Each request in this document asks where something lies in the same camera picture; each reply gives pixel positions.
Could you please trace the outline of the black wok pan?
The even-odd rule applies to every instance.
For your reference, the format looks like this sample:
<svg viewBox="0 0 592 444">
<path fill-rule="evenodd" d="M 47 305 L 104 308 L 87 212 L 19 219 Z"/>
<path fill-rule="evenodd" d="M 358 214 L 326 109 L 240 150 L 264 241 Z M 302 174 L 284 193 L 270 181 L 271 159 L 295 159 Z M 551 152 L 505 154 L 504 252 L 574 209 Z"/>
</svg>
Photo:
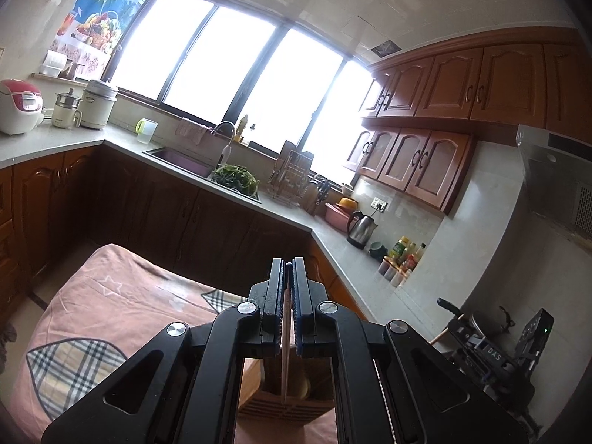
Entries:
<svg viewBox="0 0 592 444">
<path fill-rule="evenodd" d="M 510 329 L 516 325 L 511 314 L 503 306 L 499 307 L 503 318 L 494 319 L 482 311 L 473 311 L 465 314 L 456 305 L 443 298 L 437 299 L 437 305 L 450 312 L 454 318 L 434 339 L 434 343 L 446 333 L 452 332 L 455 332 L 455 335 L 461 338 L 461 343 L 468 342 L 468 339 L 472 338 L 473 335 L 477 335 L 480 339 L 494 340 L 503 334 L 509 334 Z"/>
</svg>

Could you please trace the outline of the wooden utensil holder box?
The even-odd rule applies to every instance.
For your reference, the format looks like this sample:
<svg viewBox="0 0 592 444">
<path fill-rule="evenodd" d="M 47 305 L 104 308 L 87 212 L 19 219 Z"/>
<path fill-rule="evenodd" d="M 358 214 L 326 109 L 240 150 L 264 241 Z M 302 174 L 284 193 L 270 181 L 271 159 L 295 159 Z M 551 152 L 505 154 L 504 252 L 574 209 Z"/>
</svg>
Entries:
<svg viewBox="0 0 592 444">
<path fill-rule="evenodd" d="M 240 417 L 309 423 L 334 408 L 330 359 L 301 359 L 288 364 L 287 391 L 282 391 L 281 358 L 247 359 L 243 369 Z"/>
</svg>

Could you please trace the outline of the pink patterned tablecloth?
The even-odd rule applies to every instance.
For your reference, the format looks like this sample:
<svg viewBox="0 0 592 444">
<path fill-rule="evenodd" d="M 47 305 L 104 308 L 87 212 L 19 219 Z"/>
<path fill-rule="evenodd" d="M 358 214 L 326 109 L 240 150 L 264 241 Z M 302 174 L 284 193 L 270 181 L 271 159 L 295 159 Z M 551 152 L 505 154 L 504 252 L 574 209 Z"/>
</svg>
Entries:
<svg viewBox="0 0 592 444">
<path fill-rule="evenodd" d="M 130 250 L 96 250 L 51 299 L 13 386 L 8 413 L 31 443 L 167 325 L 214 321 L 243 297 L 160 268 Z"/>
</svg>

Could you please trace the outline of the condiment bottles group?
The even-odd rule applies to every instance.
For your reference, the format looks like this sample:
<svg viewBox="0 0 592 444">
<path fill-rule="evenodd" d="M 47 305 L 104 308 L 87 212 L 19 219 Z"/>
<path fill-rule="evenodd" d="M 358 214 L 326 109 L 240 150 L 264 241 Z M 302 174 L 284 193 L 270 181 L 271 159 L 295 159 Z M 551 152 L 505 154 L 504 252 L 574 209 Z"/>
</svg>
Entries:
<svg viewBox="0 0 592 444">
<path fill-rule="evenodd" d="M 414 272 L 426 248 L 425 243 L 415 243 L 407 236 L 402 236 L 383 257 L 378 274 L 389 281 L 392 287 L 400 286 Z"/>
</svg>

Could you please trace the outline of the green mug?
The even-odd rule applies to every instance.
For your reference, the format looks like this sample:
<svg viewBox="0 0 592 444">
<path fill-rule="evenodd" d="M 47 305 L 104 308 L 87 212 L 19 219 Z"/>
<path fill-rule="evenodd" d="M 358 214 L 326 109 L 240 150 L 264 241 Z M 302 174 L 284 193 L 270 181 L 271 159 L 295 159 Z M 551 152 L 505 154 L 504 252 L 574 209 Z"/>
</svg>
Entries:
<svg viewBox="0 0 592 444">
<path fill-rule="evenodd" d="M 368 248 L 369 255 L 378 262 L 381 262 L 387 256 L 389 250 L 381 242 L 374 242 Z"/>
</svg>

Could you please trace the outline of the stainless electric kettle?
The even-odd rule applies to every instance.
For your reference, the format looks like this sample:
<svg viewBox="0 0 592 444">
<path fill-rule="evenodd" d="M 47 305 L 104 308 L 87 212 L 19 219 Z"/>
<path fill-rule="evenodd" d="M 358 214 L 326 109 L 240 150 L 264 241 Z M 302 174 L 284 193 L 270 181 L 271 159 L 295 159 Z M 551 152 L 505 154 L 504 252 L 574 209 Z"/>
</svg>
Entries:
<svg viewBox="0 0 592 444">
<path fill-rule="evenodd" d="M 353 212 L 347 222 L 346 240 L 350 245 L 363 250 L 376 228 L 377 224 L 372 216 L 360 211 Z"/>
</svg>

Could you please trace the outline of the pink plastic basin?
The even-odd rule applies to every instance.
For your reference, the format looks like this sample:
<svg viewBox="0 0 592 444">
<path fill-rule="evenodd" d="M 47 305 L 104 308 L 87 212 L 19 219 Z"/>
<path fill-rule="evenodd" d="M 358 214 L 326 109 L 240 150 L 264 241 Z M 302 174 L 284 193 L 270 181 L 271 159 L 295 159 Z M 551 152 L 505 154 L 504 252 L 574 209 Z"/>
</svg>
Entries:
<svg viewBox="0 0 592 444">
<path fill-rule="evenodd" d="M 325 217 L 326 222 L 341 233 L 348 233 L 348 222 L 353 214 L 351 209 L 343 209 L 340 205 L 326 202 Z"/>
</svg>

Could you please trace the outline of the steel range hood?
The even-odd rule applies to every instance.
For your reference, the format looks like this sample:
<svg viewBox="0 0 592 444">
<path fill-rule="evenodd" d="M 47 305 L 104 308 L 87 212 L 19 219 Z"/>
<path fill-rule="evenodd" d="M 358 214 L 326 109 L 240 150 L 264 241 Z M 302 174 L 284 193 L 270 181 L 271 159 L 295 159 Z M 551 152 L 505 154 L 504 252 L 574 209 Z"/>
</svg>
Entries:
<svg viewBox="0 0 592 444">
<path fill-rule="evenodd" d="M 591 146 L 551 131 L 521 125 L 516 143 L 534 213 L 591 245 Z"/>
</svg>

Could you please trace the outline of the green vegetables in sink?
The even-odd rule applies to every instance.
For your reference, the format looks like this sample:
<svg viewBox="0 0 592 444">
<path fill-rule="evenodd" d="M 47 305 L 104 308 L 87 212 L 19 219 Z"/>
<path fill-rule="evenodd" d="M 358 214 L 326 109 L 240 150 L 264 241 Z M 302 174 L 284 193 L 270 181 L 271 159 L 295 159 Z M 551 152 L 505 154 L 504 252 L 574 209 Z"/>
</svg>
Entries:
<svg viewBox="0 0 592 444">
<path fill-rule="evenodd" d="M 247 196 L 255 195 L 259 185 L 257 178 L 246 167 L 233 164 L 225 164 L 217 168 L 212 174 L 212 180 Z"/>
</svg>

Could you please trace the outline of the metal dish rack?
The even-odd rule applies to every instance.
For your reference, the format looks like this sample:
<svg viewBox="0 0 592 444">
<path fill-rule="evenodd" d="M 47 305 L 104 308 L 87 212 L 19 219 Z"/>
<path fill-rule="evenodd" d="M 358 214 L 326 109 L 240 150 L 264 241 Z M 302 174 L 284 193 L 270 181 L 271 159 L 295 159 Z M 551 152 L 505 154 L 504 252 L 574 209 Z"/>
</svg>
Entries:
<svg viewBox="0 0 592 444">
<path fill-rule="evenodd" d="M 272 198 L 298 206 L 310 182 L 313 159 L 312 152 L 297 150 L 294 143 L 286 140 L 268 181 Z"/>
</svg>

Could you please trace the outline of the chrome sink faucet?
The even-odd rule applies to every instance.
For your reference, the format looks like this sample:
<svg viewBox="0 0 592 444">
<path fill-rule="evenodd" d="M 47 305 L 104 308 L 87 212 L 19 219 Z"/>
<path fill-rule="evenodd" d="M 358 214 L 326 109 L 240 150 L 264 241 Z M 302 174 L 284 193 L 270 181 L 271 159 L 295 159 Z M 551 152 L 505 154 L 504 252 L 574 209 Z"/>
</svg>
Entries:
<svg viewBox="0 0 592 444">
<path fill-rule="evenodd" d="M 232 142 L 234 137 L 236 136 L 236 126 L 234 123 L 228 120 L 223 120 L 221 123 L 217 124 L 214 129 L 211 131 L 211 135 L 213 137 L 219 137 L 220 135 L 226 139 L 225 146 L 221 150 L 219 159 L 217 161 L 216 167 L 222 167 L 228 162 L 228 159 L 232 152 Z"/>
</svg>

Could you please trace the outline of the small cream electric pot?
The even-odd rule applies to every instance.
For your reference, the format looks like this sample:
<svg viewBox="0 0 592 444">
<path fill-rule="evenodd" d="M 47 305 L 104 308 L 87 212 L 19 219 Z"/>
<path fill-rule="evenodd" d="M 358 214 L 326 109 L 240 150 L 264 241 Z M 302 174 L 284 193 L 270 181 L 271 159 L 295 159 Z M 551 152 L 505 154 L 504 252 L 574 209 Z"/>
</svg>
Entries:
<svg viewBox="0 0 592 444">
<path fill-rule="evenodd" d="M 68 92 L 59 92 L 56 95 L 51 124 L 63 130 L 79 127 L 81 123 L 80 102 L 81 98 L 74 93 L 73 88 L 68 89 Z"/>
</svg>

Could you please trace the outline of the large cream cooker pot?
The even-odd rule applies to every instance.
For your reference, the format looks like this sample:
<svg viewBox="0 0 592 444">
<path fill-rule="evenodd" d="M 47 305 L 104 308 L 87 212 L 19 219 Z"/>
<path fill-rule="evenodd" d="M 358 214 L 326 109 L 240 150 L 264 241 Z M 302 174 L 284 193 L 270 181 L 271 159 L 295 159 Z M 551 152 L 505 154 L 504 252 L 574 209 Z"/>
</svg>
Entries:
<svg viewBox="0 0 592 444">
<path fill-rule="evenodd" d="M 117 102 L 118 87 L 101 80 L 91 79 L 83 90 L 79 111 L 80 125 L 91 130 L 106 126 L 110 113 Z"/>
</svg>

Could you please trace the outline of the white red rice cooker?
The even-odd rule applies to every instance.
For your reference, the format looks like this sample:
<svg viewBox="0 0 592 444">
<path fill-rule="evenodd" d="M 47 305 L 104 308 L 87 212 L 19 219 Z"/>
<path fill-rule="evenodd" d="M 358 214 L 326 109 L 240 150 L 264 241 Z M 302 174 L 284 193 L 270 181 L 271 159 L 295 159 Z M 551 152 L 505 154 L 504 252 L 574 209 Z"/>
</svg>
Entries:
<svg viewBox="0 0 592 444">
<path fill-rule="evenodd" d="M 7 135 L 27 133 L 44 119 L 41 91 L 19 79 L 2 79 L 0 84 L 0 127 Z"/>
</svg>

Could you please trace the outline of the fruit poster window blind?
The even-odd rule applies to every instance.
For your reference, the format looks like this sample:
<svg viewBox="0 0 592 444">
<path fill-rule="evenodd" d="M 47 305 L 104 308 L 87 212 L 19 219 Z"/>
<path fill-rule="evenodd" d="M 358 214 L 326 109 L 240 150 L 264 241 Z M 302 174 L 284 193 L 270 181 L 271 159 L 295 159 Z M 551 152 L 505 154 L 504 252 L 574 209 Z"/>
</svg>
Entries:
<svg viewBox="0 0 592 444">
<path fill-rule="evenodd" d="M 97 79 L 145 0 L 76 0 L 50 49 L 77 65 L 76 79 Z"/>
</svg>

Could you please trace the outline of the wall power socket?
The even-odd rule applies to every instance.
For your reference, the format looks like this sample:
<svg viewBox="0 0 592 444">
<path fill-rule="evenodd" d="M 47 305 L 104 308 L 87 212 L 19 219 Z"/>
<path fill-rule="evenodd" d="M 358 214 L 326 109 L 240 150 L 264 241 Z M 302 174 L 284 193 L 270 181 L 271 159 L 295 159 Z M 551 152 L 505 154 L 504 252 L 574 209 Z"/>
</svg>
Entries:
<svg viewBox="0 0 592 444">
<path fill-rule="evenodd" d="M 384 201 L 381 198 L 374 198 L 370 206 L 371 209 L 374 209 L 377 212 L 384 212 L 387 208 L 387 201 Z"/>
</svg>

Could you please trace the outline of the upper wooden wall cabinets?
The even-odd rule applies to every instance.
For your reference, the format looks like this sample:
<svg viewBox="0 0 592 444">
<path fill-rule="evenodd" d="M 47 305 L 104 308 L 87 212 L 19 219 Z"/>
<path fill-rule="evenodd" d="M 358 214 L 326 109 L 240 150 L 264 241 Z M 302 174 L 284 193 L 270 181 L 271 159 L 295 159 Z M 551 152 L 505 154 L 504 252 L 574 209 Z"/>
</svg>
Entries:
<svg viewBox="0 0 592 444">
<path fill-rule="evenodd" d="M 519 126 L 591 141 L 591 55 L 562 27 L 491 30 L 371 66 L 357 174 L 449 213 L 478 141 L 513 145 Z"/>
</svg>

